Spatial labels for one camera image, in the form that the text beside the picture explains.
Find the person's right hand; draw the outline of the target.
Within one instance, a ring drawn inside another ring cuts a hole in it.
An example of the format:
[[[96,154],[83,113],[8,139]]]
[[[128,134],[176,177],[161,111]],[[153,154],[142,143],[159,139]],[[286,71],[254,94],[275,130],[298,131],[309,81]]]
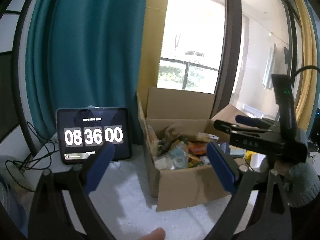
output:
[[[139,240],[165,240],[166,233],[163,228],[157,228]]]

